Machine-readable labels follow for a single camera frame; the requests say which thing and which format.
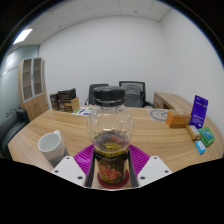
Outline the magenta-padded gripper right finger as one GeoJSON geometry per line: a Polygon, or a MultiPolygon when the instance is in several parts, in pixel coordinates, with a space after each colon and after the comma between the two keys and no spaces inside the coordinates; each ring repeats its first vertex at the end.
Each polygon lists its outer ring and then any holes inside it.
{"type": "Polygon", "coordinates": [[[172,174],[158,156],[149,156],[134,145],[129,146],[129,172],[133,188],[143,187],[172,174]]]}

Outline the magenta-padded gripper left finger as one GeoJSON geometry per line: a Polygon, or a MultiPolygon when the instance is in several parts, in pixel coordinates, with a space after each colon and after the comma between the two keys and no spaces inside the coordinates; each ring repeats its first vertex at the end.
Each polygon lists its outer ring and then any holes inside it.
{"type": "Polygon", "coordinates": [[[52,174],[82,187],[91,187],[94,177],[94,147],[84,148],[74,157],[65,156],[52,174]]]}

